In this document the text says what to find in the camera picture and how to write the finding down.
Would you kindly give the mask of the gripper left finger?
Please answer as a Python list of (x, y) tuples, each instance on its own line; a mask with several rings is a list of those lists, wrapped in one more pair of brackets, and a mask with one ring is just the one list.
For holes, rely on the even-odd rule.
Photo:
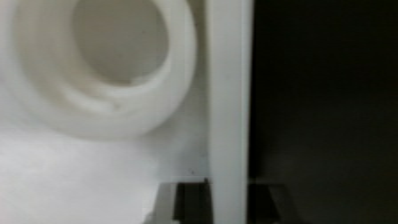
[(213, 224), (208, 180), (160, 184), (144, 224)]

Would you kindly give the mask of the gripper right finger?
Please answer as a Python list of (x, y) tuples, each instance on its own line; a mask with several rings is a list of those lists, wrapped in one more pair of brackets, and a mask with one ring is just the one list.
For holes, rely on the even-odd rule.
[(249, 224), (307, 224), (282, 184), (249, 184)]

